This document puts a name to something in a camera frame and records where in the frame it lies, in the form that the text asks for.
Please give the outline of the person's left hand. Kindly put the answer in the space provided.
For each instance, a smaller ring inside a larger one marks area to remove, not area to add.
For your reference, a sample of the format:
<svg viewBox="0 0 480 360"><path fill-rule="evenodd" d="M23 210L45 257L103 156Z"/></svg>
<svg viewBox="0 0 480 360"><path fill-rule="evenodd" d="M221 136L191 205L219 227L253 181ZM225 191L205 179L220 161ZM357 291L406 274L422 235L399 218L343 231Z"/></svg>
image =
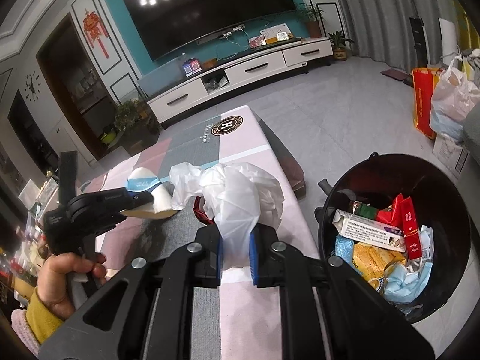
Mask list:
<svg viewBox="0 0 480 360"><path fill-rule="evenodd" d="M37 281L37 296L42 304L61 320L68 319L75 307L68 295L69 273L92 273L94 278L105 282L107 273L103 264L107 261L102 253L96 253L94 262L75 253L52 255L44 263Z"/></svg>

